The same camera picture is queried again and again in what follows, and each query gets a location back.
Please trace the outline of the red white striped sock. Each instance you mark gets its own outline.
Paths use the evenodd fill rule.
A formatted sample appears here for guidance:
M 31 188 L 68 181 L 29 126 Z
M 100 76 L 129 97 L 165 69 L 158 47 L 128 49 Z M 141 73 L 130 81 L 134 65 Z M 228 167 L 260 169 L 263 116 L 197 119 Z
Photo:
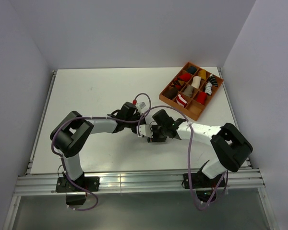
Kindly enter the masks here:
M 188 105 L 188 101 L 181 94 L 177 95 L 176 103 L 184 108 Z

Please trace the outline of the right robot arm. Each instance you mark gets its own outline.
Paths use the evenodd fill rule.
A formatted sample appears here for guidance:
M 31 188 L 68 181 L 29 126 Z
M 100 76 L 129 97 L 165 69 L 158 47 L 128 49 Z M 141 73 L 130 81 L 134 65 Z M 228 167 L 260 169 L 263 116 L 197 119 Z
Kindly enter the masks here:
M 153 115 L 156 125 L 152 127 L 151 142 L 164 142 L 167 138 L 179 140 L 191 138 L 215 151 L 198 172 L 199 184 L 208 187 L 225 171 L 237 172 L 253 151 L 250 142 L 232 124 L 208 126 L 187 119 L 174 120 L 162 109 Z

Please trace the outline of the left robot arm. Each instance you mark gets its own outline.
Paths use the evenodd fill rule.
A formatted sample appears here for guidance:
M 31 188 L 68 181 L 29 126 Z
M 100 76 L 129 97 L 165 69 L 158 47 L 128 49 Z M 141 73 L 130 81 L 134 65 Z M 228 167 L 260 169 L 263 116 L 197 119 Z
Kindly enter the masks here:
M 77 111 L 71 111 L 50 134 L 52 150 L 58 149 L 62 157 L 66 185 L 72 191 L 79 191 L 85 185 L 79 152 L 89 135 L 98 133 L 118 133 L 129 128 L 136 133 L 138 120 L 145 103 L 126 102 L 121 109 L 106 117 L 84 117 Z

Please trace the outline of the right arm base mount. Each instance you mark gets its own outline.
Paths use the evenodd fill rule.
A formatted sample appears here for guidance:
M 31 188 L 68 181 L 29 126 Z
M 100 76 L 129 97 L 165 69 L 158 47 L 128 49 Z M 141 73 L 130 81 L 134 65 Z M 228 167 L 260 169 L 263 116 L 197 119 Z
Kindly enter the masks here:
M 197 173 L 191 173 L 191 178 L 192 178 L 192 188 L 196 189 L 196 195 L 199 198 L 200 201 L 207 202 L 213 192 L 213 189 L 216 187 L 217 183 L 221 179 L 222 174 L 217 175 L 214 179 L 209 179 L 206 177 L 201 170 Z M 220 182 L 219 187 L 227 188 L 227 182 L 228 179 L 223 178 Z M 189 178 L 188 174 L 185 173 L 183 174 L 183 181 L 181 183 L 181 186 L 184 189 L 189 189 Z M 199 191 L 198 189 L 202 188 L 210 188 L 208 190 L 201 190 Z M 218 193 L 216 192 L 215 195 L 213 196 L 211 202 L 214 202 L 217 199 Z

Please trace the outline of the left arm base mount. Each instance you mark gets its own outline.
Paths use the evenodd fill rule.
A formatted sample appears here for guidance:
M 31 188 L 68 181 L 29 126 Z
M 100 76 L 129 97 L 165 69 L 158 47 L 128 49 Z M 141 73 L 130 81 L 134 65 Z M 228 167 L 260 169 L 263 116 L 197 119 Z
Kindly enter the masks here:
M 88 192 L 99 190 L 100 177 L 80 176 L 77 180 L 70 182 L 66 175 L 59 177 L 56 184 L 56 193 L 66 194 L 66 204 L 75 208 L 82 206 L 87 198 Z

